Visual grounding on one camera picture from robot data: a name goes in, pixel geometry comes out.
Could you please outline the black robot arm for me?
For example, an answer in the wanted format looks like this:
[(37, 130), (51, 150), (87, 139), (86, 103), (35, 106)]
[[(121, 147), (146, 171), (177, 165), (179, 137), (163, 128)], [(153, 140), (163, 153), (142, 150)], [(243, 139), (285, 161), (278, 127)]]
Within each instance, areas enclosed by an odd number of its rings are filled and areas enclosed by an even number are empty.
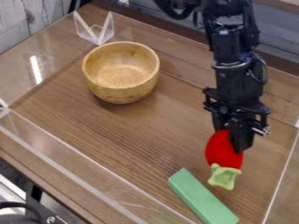
[(257, 54), (260, 29), (253, 0), (154, 0), (175, 20), (203, 23), (217, 87), (203, 89), (214, 129), (226, 130), (237, 153), (250, 149), (257, 135), (269, 134), (270, 107), (261, 101), (269, 81), (268, 63)]

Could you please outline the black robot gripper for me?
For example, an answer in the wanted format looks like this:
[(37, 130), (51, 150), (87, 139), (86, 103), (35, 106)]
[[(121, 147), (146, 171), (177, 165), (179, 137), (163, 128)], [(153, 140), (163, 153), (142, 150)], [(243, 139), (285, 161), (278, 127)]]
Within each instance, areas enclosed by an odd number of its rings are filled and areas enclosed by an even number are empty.
[(270, 107), (261, 101), (268, 84), (268, 65), (262, 59), (213, 64), (217, 87), (206, 87), (205, 109), (211, 112), (217, 131), (229, 129), (234, 151), (241, 154), (254, 144), (256, 134), (270, 132)]

